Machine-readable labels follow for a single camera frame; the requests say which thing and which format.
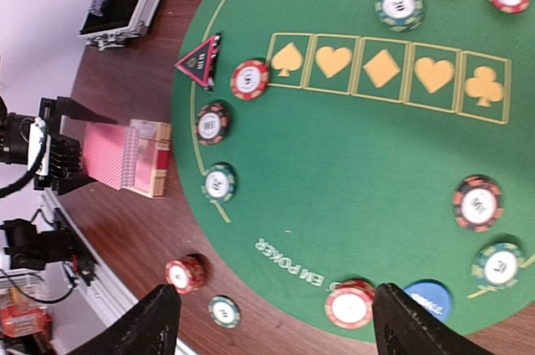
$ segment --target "heart symbol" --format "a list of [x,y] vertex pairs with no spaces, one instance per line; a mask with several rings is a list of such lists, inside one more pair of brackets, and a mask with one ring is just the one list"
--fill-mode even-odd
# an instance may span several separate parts
[[330,46],[325,46],[316,52],[316,63],[329,79],[346,68],[351,63],[352,57],[353,52],[348,48],[334,50]]
[[432,58],[424,57],[416,62],[415,72],[427,92],[434,94],[453,79],[455,68],[447,60],[435,63]]

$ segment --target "green poker chip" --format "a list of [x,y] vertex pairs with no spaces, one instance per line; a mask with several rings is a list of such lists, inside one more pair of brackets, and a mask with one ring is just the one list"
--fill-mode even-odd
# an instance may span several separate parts
[[423,0],[378,0],[375,11],[379,20],[394,32],[418,28],[425,16]]
[[236,328],[242,320],[240,309],[229,297],[213,297],[208,310],[214,322],[224,328]]
[[514,244],[500,242],[486,246],[477,254],[471,274],[481,290],[498,291],[514,286],[524,257]]
[[236,191],[234,170],[226,163],[213,165],[206,171],[206,178],[201,189],[211,203],[228,202]]

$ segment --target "yellow square outline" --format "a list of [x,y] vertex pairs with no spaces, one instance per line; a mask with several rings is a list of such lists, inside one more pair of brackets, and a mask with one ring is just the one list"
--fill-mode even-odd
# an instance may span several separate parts
[[[403,71],[401,74],[401,86],[400,86],[400,97],[398,99],[390,99],[390,98],[381,98],[377,96],[371,96],[368,94],[359,94],[359,81],[360,81],[360,75],[361,69],[362,69],[362,62],[364,60],[364,49],[365,44],[367,41],[374,41],[374,42],[387,42],[387,43],[402,43],[405,45],[405,57],[403,59],[404,65],[403,65]],[[354,70],[354,77],[353,77],[353,87],[351,89],[351,96],[354,96],[356,98],[365,98],[365,99],[374,99],[374,100],[380,100],[382,102],[391,102],[391,103],[402,103],[404,94],[405,94],[405,81],[407,79],[407,64],[409,63],[409,56],[410,56],[410,42],[408,40],[399,40],[399,39],[388,39],[388,38],[369,38],[364,37],[360,38],[359,40],[359,62],[358,67],[355,67]]]
[[[502,119],[489,119],[487,117],[482,117],[480,115],[474,115],[474,114],[468,114],[464,113],[462,111],[462,105],[464,104],[464,97],[465,97],[465,82],[466,82],[466,56],[470,54],[474,57],[481,57],[481,58],[488,58],[490,60],[496,60],[500,61],[505,66],[505,71],[503,74],[503,111],[502,111]],[[509,112],[511,111],[511,90],[512,90],[512,60],[509,58],[503,58],[498,56],[491,56],[490,54],[484,54],[484,53],[478,53],[478,52],[471,52],[469,50],[463,50],[461,52],[462,64],[462,84],[461,88],[459,89],[459,99],[458,99],[458,106],[456,113],[459,115],[462,115],[463,117],[469,117],[471,119],[479,119],[481,121],[488,121],[489,123],[494,124],[501,124],[505,125],[509,122]]]
[[267,56],[266,56],[266,65],[268,68],[271,68],[271,59],[273,56],[273,50],[275,49],[275,42],[277,41],[278,36],[307,36],[308,37],[308,46],[307,46],[307,52],[304,56],[303,61],[303,73],[301,75],[301,79],[299,81],[299,85],[289,85],[289,84],[275,84],[275,83],[269,83],[268,86],[277,86],[279,88],[291,88],[291,89],[302,89],[304,84],[304,77],[307,73],[307,66],[309,61],[309,55],[310,55],[310,47],[313,42],[314,34],[313,33],[283,33],[283,32],[276,32],[271,35],[271,41],[269,42],[269,49],[267,50]]
[[308,67],[308,77],[306,79],[306,82],[303,85],[304,90],[310,90],[312,92],[322,92],[325,94],[342,94],[342,95],[349,95],[351,94],[351,85],[353,83],[353,71],[354,67],[358,60],[358,48],[359,48],[359,41],[361,39],[360,36],[355,35],[338,35],[334,33],[316,33],[314,34],[314,40],[313,40],[313,46],[311,48],[312,53],[316,53],[316,47],[318,46],[318,38],[345,38],[345,39],[353,39],[354,40],[354,51],[353,51],[353,59],[351,60],[351,70],[349,71],[349,82],[348,82],[348,88],[345,92],[338,91],[338,90],[332,90],[332,89],[324,89],[324,88],[315,88],[312,86],[309,86],[310,84],[310,77],[312,75],[312,67],[314,63],[314,56],[310,56],[310,65]]
[[[410,92],[412,91],[412,81],[414,78],[414,71],[415,71],[415,57],[416,57],[416,49],[418,47],[422,48],[436,48],[438,50],[446,50],[449,52],[453,52],[456,54],[455,58],[455,75],[454,75],[454,83],[453,83],[453,95],[451,96],[451,109],[443,109],[442,107],[436,107],[436,106],[430,106],[427,104],[420,104],[420,103],[414,103],[410,102]],[[461,87],[461,61],[462,61],[462,55],[461,50],[459,48],[448,48],[446,46],[439,46],[437,44],[428,44],[428,43],[418,43],[413,42],[410,44],[410,66],[407,73],[407,79],[405,81],[405,96],[403,98],[403,104],[406,104],[408,106],[418,107],[420,109],[428,109],[428,110],[435,110],[440,111],[442,113],[448,113],[448,114],[454,114],[458,107],[458,95],[459,95],[459,89]]]

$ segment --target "poker table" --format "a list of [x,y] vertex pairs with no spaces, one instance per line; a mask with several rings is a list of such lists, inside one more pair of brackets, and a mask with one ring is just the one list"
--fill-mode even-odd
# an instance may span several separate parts
[[[289,316],[373,342],[373,323],[347,330],[327,318],[337,284],[433,280],[453,297],[447,326],[477,332],[535,299],[535,13],[423,0],[424,22],[395,33],[375,1],[203,0],[179,57],[215,33],[222,44],[213,92],[176,71],[181,184],[218,255]],[[231,76],[253,58],[269,65],[269,87],[240,100]],[[196,114],[214,100],[231,110],[230,134],[199,145]],[[237,192],[213,205],[201,186],[218,162],[236,171]],[[456,221],[452,197],[471,175],[501,190],[503,214],[486,232]],[[498,241],[522,248],[518,283],[482,291],[472,263]]]

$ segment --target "wooden table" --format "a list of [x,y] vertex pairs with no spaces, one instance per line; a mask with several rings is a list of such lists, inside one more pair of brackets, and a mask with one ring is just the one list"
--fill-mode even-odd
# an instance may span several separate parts
[[[201,0],[162,0],[152,30],[127,49],[88,48],[73,98],[127,124],[131,118],[171,121],[173,64]],[[68,120],[65,133],[83,138],[84,125]],[[207,287],[182,298],[179,337],[202,355],[374,354],[375,346],[320,332],[280,312],[251,292],[223,263],[191,213],[173,160],[166,198],[148,200],[101,184],[61,197],[61,203],[111,269],[137,296],[165,281],[165,264],[200,253],[209,264]],[[239,303],[239,328],[211,319],[211,297],[224,293]],[[535,353],[535,306],[471,339],[498,354]]]

